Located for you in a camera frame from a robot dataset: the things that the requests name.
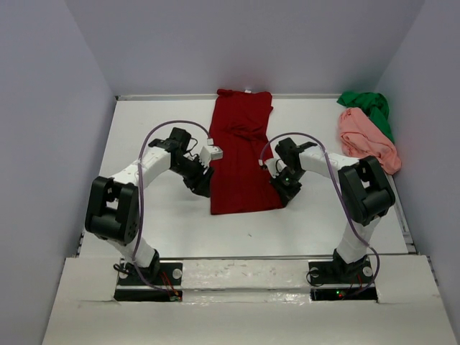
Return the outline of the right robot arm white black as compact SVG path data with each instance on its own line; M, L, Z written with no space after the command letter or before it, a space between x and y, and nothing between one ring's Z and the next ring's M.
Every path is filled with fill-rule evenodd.
M284 206L299 194L305 173L329 178L346 217L341 241L329 261L312 262L306 279L323 285L352 284L370 288L380 273L381 259L370 244L381 218L395 204L395 194L378 159L372 155L353 158L330 153L315 137L296 144L291 133L275 137L276 158L259 156L259 166L270 174L270 184Z

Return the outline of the dark red t shirt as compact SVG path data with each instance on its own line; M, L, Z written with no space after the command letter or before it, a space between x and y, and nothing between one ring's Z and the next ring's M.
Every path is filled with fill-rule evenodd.
M209 133L223 157L213 161L211 214L249 213L282 208L271 175L258 163L268 143L272 94L219 89Z

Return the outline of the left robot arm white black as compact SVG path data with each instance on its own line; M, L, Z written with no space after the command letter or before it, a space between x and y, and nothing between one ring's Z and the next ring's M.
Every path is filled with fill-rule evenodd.
M208 139L199 154L190 153L192 136L173 128L166 139L146 139L139 157L120 172L98 176L91 184L85 229L108 242L125 259L118 270L134 275L144 284L160 272L160 256L142 235L144 190L161 174L178 174L195 195L211 195L211 162L223 157L221 148Z

